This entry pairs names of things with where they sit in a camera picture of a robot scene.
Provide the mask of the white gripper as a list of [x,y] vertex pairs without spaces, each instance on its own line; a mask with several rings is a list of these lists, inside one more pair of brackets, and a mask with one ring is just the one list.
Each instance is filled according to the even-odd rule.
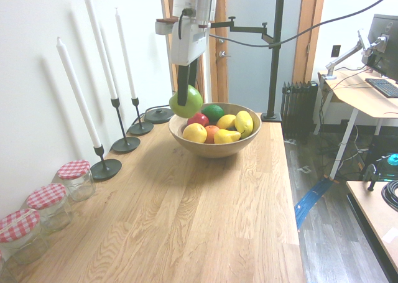
[[206,50],[209,24],[201,25],[196,20],[183,17],[172,29],[171,62],[179,65],[177,75],[179,106],[185,106],[189,85],[195,87],[198,57]]

